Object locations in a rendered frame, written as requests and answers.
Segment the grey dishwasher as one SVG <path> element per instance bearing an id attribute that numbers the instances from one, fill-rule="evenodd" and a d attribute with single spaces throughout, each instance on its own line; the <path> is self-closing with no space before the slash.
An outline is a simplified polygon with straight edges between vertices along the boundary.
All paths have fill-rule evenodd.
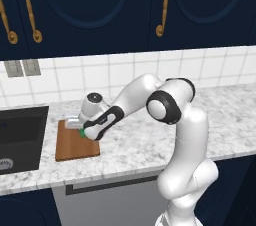
<path id="1" fill-rule="evenodd" d="M 160 171 L 73 184 L 74 188 L 159 175 Z M 67 196 L 65 187 L 52 189 L 62 226 L 154 226 L 167 201 L 151 182 Z"/>

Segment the black sink basin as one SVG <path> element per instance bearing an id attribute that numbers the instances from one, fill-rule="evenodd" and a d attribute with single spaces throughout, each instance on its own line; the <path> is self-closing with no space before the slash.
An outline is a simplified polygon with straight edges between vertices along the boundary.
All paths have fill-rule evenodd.
<path id="1" fill-rule="evenodd" d="M 38 170 L 48 106 L 0 111 L 0 175 Z"/>

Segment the brown wooden cutting board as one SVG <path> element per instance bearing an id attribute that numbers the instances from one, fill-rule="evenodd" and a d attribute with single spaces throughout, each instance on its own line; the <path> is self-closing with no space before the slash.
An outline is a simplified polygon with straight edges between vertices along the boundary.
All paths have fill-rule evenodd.
<path id="1" fill-rule="evenodd" d="M 67 129 L 65 121 L 58 122 L 55 160 L 57 162 L 100 155 L 98 141 L 82 137 L 78 129 Z"/>

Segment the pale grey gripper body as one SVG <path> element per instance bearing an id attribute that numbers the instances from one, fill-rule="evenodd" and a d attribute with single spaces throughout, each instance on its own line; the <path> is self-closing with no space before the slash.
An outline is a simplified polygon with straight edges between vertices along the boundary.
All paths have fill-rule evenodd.
<path id="1" fill-rule="evenodd" d="M 83 123 L 79 120 L 78 117 L 72 116 L 65 120 L 65 127 L 67 129 L 82 129 Z"/>

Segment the grey wall socket plate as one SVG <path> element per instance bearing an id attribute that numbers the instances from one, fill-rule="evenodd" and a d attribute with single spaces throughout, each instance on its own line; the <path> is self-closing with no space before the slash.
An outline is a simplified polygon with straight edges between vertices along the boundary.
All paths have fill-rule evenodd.
<path id="1" fill-rule="evenodd" d="M 27 76 L 39 76 L 41 74 L 37 59 L 27 59 L 22 61 L 25 74 Z"/>
<path id="2" fill-rule="evenodd" d="M 9 78 L 23 76 L 23 70 L 19 60 L 5 61 L 4 66 Z"/>

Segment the navy base cupboard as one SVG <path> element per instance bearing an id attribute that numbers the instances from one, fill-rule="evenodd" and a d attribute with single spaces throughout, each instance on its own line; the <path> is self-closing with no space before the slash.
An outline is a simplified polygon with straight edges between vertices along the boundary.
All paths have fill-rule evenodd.
<path id="1" fill-rule="evenodd" d="M 255 156 L 216 161 L 218 179 L 206 190 L 195 208 L 203 226 L 223 226 L 243 179 Z"/>
<path id="2" fill-rule="evenodd" d="M 0 196 L 0 226 L 62 226 L 52 190 Z"/>

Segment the navy cupboard door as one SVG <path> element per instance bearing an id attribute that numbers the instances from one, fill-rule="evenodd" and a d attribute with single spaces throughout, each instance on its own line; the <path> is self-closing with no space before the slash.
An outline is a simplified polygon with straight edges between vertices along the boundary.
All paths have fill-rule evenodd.
<path id="1" fill-rule="evenodd" d="M 28 47 L 22 26 L 17 0 L 2 0 L 7 17 L 6 29 L 0 14 L 0 60 L 19 60 L 26 58 Z"/>
<path id="2" fill-rule="evenodd" d="M 33 40 L 26 1 L 17 2 L 32 57 L 148 50 L 151 0 L 31 0 L 41 43 Z"/>
<path id="3" fill-rule="evenodd" d="M 151 51 L 256 45 L 256 0 L 168 0 L 162 37 L 163 0 L 152 0 Z"/>

